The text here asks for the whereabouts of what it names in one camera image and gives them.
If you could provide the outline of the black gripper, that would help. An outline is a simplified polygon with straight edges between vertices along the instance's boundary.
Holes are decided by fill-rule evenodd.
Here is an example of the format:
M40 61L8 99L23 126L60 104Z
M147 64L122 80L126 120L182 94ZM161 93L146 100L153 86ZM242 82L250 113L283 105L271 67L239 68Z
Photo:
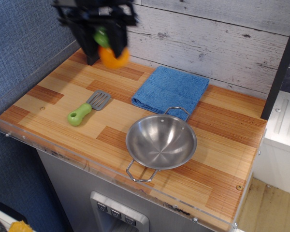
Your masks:
M98 58L98 44L93 39L95 26L107 26L107 34L115 57L127 47L127 26L138 23L131 0L54 0L58 21L69 27L89 58Z

